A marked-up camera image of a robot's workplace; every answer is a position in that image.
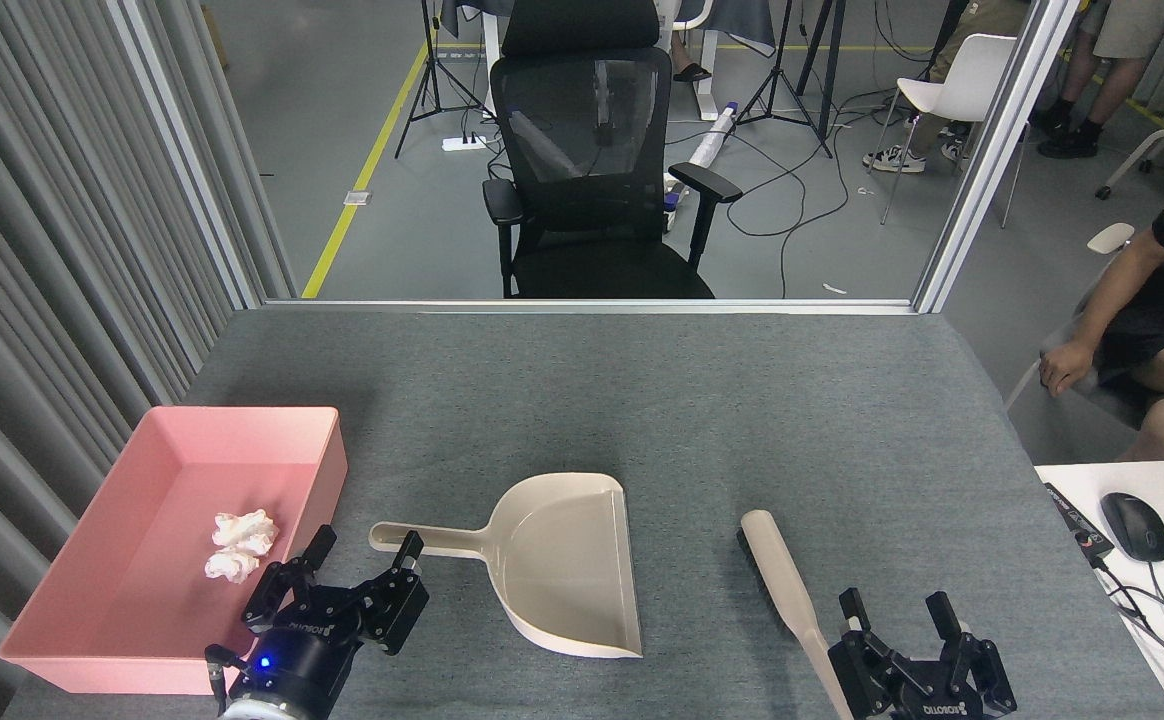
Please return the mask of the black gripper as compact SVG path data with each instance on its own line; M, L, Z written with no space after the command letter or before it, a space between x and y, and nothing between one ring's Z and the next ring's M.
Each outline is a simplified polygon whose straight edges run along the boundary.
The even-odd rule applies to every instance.
M828 657L852 717L981 719L1018 708L998 646L963 629L947 593L927 597L943 641L938 660L906 673L893 666L890 648L871 630L858 589L846 589L838 601L847 630Z
M334 528L322 523L306 551L263 571L242 612L244 626L262 637L247 673L230 687L230 717L329 717L362 647L361 634L386 656L398 655L407 642L428 603L416 569L425 548L421 534L405 533L393 564L361 584L362 611L346 605L349 589L313 589L336 542ZM281 609L288 594L293 603Z

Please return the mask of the person's hand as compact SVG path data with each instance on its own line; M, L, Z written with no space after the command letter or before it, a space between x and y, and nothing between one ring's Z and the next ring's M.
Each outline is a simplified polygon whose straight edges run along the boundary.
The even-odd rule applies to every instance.
M1062 395L1090 375L1096 347L1094 340L1070 340L1042 355L1039 383L1050 397Z

